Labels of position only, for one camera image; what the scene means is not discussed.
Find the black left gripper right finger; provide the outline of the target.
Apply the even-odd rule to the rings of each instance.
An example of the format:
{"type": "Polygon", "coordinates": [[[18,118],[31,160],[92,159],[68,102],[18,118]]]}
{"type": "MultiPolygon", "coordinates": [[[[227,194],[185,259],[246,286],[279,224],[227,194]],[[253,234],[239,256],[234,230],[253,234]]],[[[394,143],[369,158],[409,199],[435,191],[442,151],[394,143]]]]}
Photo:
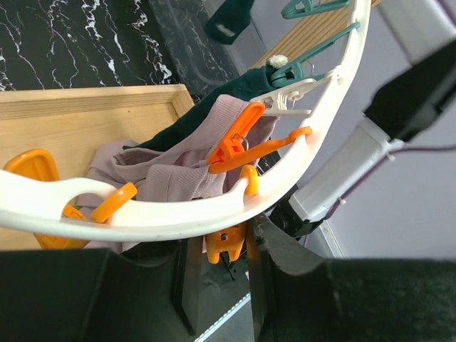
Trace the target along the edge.
{"type": "Polygon", "coordinates": [[[274,225],[249,220],[256,341],[453,341],[455,262],[325,259],[274,225]]]}

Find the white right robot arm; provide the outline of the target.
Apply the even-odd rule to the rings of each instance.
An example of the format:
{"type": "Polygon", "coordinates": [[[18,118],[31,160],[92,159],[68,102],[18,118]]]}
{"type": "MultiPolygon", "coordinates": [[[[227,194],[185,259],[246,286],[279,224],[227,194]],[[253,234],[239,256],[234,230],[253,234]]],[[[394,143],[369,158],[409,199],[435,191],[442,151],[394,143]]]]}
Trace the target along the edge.
{"type": "Polygon", "coordinates": [[[270,220],[292,237],[312,233],[388,158],[455,101],[455,4],[386,1],[381,11],[411,67],[382,85],[344,144],[270,220]]]}

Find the pink sock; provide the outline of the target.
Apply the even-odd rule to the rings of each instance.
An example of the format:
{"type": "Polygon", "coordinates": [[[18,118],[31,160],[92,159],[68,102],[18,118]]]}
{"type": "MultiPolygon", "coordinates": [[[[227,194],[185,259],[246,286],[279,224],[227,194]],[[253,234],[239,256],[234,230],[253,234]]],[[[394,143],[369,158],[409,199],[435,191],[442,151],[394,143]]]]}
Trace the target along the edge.
{"type": "Polygon", "coordinates": [[[124,141],[101,145],[87,176],[116,188],[131,182],[138,190],[137,200],[143,202],[220,196],[234,186],[240,170],[212,174],[207,159],[247,106],[246,101],[220,95],[196,130],[164,152],[138,145],[124,149],[124,141]]]}

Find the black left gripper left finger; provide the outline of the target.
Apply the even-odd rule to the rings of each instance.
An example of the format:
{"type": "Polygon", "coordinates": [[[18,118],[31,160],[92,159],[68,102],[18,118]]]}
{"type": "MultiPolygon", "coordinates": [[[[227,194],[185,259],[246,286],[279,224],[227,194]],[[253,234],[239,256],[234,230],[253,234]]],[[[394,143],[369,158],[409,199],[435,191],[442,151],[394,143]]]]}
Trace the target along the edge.
{"type": "Polygon", "coordinates": [[[191,341],[202,239],[1,253],[3,341],[191,341]]]}

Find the white round clip hanger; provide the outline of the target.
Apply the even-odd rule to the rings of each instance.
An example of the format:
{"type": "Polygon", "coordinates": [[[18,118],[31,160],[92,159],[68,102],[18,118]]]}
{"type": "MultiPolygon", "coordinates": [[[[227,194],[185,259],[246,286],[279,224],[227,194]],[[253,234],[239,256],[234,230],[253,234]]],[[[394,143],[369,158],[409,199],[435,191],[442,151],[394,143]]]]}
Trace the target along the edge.
{"type": "Polygon", "coordinates": [[[225,195],[186,201],[192,203],[190,221],[203,228],[202,235],[233,226],[265,211],[291,189],[314,160],[355,78],[366,42],[371,3],[351,1],[348,9],[351,13],[348,22],[353,24],[358,21],[361,26],[348,35],[337,65],[340,66],[339,76],[333,76],[323,84],[324,91],[311,109],[311,117],[303,117],[302,125],[311,127],[312,134],[307,138],[298,138],[285,156],[259,178],[257,195],[245,195],[247,181],[240,180],[225,195]]]}

